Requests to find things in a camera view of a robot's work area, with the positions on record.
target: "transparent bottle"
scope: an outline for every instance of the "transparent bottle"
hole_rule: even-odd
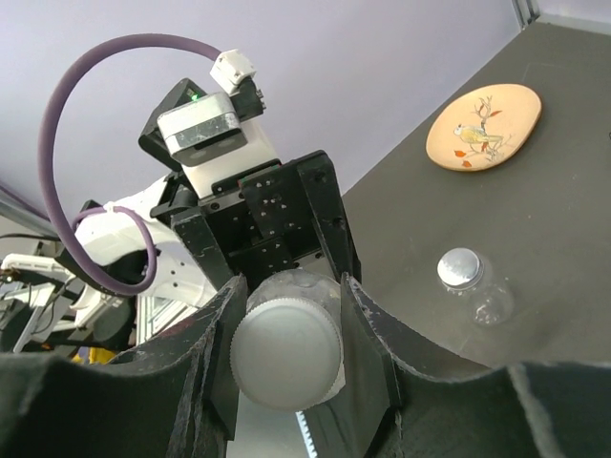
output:
[[[340,304],[336,281],[302,269],[261,283],[231,344],[242,393],[294,412],[335,396],[345,384]]]
[[[467,305],[476,324],[494,326],[512,316],[514,299],[507,282],[475,251],[450,250],[439,260],[437,274],[446,291]]]

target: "bottle cap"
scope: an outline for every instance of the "bottle cap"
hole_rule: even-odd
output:
[[[324,400],[338,376],[341,336],[327,311],[302,298],[264,302],[234,334],[231,368],[251,401],[284,411]]]
[[[439,279],[450,288],[466,287],[479,279],[483,272],[477,253],[469,248],[454,248],[437,264]]]

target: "gray tabletop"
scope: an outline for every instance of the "gray tabletop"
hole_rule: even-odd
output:
[[[483,364],[609,361],[611,36],[535,23],[450,100],[495,83],[524,84],[543,102],[507,163],[461,174],[430,162],[440,107],[346,195],[364,286],[416,331]],[[439,287],[437,261],[457,246],[508,279],[510,321],[477,327]]]

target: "painted bird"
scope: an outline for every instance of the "painted bird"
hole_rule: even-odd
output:
[[[498,143],[503,141],[501,135],[488,135],[483,128],[475,126],[463,126],[458,124],[458,127],[454,129],[454,134],[460,136],[462,141],[469,144]]]

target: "beige plate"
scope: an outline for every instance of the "beige plate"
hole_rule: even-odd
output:
[[[432,124],[427,154],[445,169],[474,172],[513,156],[541,115],[541,100],[519,84],[495,84],[462,95]]]

